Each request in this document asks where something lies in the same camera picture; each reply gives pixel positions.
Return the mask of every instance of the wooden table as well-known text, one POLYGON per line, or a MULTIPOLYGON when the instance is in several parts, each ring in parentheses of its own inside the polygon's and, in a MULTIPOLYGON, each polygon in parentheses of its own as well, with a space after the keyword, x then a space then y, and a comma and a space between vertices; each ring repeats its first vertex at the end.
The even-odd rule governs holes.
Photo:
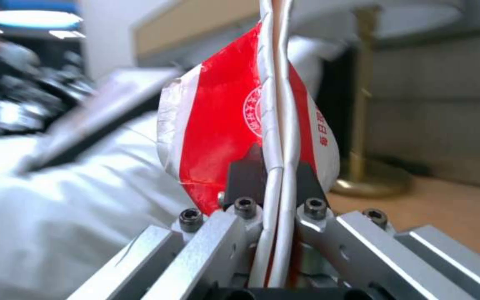
POLYGON ((431 224, 480 254, 480 188, 417 177, 411 192, 391 199, 327 196, 337 213, 378 208, 396 230, 431 224))

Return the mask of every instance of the wall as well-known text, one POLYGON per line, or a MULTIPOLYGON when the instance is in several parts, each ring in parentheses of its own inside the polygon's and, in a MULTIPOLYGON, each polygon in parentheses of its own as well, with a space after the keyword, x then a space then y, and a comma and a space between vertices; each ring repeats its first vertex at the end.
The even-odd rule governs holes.
POLYGON ((367 147, 480 185, 480 37, 375 55, 367 147))
POLYGON ((96 80, 119 67, 136 66, 133 31, 179 0, 80 0, 86 39, 82 43, 88 76, 96 80))

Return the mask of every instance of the red and white package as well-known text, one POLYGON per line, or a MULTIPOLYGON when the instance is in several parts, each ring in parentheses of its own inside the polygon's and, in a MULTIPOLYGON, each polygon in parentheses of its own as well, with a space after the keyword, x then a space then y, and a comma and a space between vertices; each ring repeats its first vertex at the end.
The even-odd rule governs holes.
POLYGON ((276 232, 268 285, 284 284, 299 160, 312 166, 325 191, 339 173, 332 132, 286 58, 291 1, 275 5, 276 17, 272 2, 262 0, 253 29, 168 84, 157 120, 162 164, 207 215, 219 209, 230 163, 253 144, 262 147, 268 177, 250 286, 265 285, 276 232))

